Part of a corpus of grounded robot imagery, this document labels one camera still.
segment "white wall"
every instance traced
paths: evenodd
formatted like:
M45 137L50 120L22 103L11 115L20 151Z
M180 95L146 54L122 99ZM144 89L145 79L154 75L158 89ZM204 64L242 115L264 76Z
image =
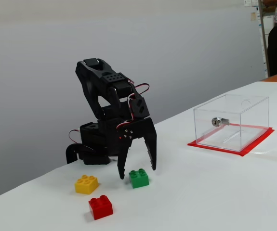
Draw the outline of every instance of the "white wall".
M153 8L143 13L148 2ZM179 3L169 12L168 0L146 1L141 15L126 5L133 16L111 13L112 4L109 17L97 19L82 19L77 4L71 20L59 19L58 7L52 18L32 14L35 1L30 14L0 5L12 12L0 13L0 194L64 165L68 131L95 121L77 61L102 58L136 83L150 83L145 99L155 122L264 77L258 26L250 21L255 9L238 3L194 11Z

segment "transparent plastic box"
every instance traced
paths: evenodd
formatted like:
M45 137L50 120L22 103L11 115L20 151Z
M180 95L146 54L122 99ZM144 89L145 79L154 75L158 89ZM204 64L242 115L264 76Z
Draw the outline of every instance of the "transparent plastic box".
M196 143L241 152L269 129L269 97L224 95L194 108Z

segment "metal object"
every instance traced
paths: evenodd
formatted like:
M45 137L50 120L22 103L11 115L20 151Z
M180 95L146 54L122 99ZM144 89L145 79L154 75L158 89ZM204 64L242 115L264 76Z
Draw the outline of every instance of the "metal object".
M220 118L220 117L213 118L211 122L212 122L212 125L215 127L219 127L222 124L229 125L229 119L224 119L224 118Z

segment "white tablecloth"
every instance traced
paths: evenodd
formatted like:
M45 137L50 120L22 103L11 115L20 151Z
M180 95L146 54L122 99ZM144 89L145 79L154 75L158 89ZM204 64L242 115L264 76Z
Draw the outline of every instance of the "white tablecloth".
M245 157L187 146L195 139L189 109L156 125L156 171L143 140L133 142L126 173L144 168L149 186L132 189L128 175L119 179L116 162L77 161L1 195L0 231L277 230L277 83L257 82L232 92L270 96L275 132ZM91 195L74 191L83 174L100 182ZM88 201L102 194L114 214L94 221Z

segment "robotic arm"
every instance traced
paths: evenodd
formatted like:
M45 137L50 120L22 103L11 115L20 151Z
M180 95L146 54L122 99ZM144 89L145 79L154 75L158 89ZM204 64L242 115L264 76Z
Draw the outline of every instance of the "robotic arm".
M118 171L124 179L124 166L132 140L145 139L153 170L157 164L157 133L145 99L133 82L122 73L116 73L104 60L86 59L77 63L76 74L82 84L84 95L98 123L80 127L82 144L70 145L66 151L67 163L79 157L85 164L100 163L99 157L118 156ZM102 96L110 105L101 107Z

